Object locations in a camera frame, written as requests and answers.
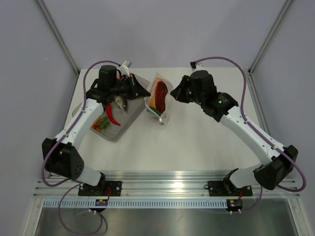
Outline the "red orange meat slab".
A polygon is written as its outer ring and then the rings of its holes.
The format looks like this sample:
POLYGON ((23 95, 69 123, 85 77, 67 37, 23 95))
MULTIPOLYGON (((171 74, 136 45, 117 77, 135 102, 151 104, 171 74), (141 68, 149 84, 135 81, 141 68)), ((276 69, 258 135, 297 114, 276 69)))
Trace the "red orange meat slab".
POLYGON ((166 110, 165 98, 168 93, 168 88, 166 83, 158 78, 154 84, 152 97, 149 101, 149 106, 154 107, 163 113, 166 110))

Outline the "clear zip top bag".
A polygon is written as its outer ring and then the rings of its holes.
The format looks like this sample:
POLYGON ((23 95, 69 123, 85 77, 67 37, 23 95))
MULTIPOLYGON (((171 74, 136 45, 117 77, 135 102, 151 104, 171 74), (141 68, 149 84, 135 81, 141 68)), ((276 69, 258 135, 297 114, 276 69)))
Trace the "clear zip top bag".
POLYGON ((144 102, 149 118, 159 125, 166 125, 172 113, 174 99, 170 92, 173 90, 173 85, 157 73, 147 90, 151 96, 145 98, 144 102))

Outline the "red chili pepper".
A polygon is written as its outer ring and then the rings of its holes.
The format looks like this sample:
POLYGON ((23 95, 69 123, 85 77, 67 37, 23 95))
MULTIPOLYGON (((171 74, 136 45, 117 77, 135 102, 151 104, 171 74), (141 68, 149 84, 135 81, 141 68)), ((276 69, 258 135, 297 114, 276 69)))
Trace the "red chili pepper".
POLYGON ((107 114, 108 119, 109 119, 114 125, 121 126, 121 124, 120 124, 119 122, 117 122, 117 121, 115 120, 114 116, 113 116, 111 104, 109 104, 109 105, 106 107, 106 114, 107 114))

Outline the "green cucumber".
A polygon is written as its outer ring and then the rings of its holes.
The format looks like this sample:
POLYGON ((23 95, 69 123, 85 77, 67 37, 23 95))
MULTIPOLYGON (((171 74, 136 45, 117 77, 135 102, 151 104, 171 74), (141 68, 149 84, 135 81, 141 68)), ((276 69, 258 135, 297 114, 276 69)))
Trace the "green cucumber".
POLYGON ((157 114, 159 117, 162 115, 162 113, 159 111, 159 110, 157 110, 156 108, 154 108, 154 107, 149 107, 155 114, 157 114))

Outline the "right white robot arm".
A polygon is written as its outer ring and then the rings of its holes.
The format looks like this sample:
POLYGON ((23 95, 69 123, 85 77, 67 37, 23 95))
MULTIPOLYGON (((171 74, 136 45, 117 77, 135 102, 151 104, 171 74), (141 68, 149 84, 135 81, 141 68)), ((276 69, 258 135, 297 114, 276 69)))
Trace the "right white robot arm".
POLYGON ((293 170, 298 150, 275 141, 250 119, 244 119, 238 102, 225 92, 218 92, 214 79, 206 70, 183 76, 171 96, 182 103, 196 103, 203 112, 236 134, 260 161, 245 169, 234 169, 224 178, 223 188, 229 195, 242 187, 259 184, 274 190, 293 170))

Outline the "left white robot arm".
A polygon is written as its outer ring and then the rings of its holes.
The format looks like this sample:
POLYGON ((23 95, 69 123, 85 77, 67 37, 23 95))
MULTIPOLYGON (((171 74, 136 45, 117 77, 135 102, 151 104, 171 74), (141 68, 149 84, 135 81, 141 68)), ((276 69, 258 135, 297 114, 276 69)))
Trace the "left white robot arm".
POLYGON ((82 140, 116 96, 127 100, 150 96, 130 73, 127 63, 114 66, 113 62, 103 60, 99 64, 98 78, 90 88, 83 85, 83 102, 76 115, 58 135, 53 139, 46 138, 42 143, 41 178, 46 186, 53 187, 45 178, 45 172, 50 172, 89 186, 96 196, 102 195, 106 191, 106 176, 85 165, 78 152, 82 140))

